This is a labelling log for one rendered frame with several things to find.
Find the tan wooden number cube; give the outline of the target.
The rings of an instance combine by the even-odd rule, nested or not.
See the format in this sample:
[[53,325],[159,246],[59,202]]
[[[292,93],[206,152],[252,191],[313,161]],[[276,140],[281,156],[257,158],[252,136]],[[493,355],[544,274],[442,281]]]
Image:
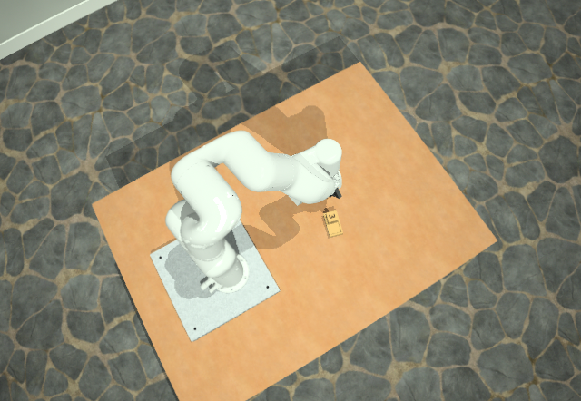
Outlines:
[[334,211],[327,212],[326,219],[327,219],[328,224],[338,222],[338,217],[337,217],[336,211],[334,210]]

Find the tan wooden calendar tray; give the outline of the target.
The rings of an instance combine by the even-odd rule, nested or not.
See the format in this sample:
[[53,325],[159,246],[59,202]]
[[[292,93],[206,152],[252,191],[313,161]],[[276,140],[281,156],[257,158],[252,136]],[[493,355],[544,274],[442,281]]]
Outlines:
[[338,222],[332,223],[332,224],[328,224],[327,219],[326,219],[326,213],[323,214],[323,217],[324,217],[330,238],[343,234],[342,228],[340,226],[339,217],[338,217]]

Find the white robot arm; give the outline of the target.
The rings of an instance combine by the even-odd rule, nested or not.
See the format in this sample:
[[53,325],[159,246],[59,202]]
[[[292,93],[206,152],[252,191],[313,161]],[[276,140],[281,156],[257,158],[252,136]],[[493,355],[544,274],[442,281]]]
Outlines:
[[267,152],[250,133],[236,131],[180,159],[171,178],[184,199],[171,206],[165,224],[208,277],[200,287],[205,290],[212,284],[211,293],[215,289],[232,293],[249,277],[246,260],[223,238],[241,219],[241,201],[215,167],[224,163],[251,191],[281,191],[296,205],[312,204],[332,194],[334,180],[340,179],[341,155],[340,145],[332,139],[290,156]]

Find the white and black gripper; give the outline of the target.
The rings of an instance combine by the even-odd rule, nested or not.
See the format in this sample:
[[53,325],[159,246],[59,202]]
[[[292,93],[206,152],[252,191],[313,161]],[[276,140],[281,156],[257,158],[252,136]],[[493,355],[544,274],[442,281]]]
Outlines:
[[340,199],[342,197],[340,194],[340,191],[339,191],[339,189],[341,188],[341,185],[342,185],[342,178],[341,178],[340,172],[339,172],[339,177],[340,177],[339,181],[334,180],[335,187],[334,187],[332,194],[329,197],[336,196],[336,198],[338,198],[338,199]]

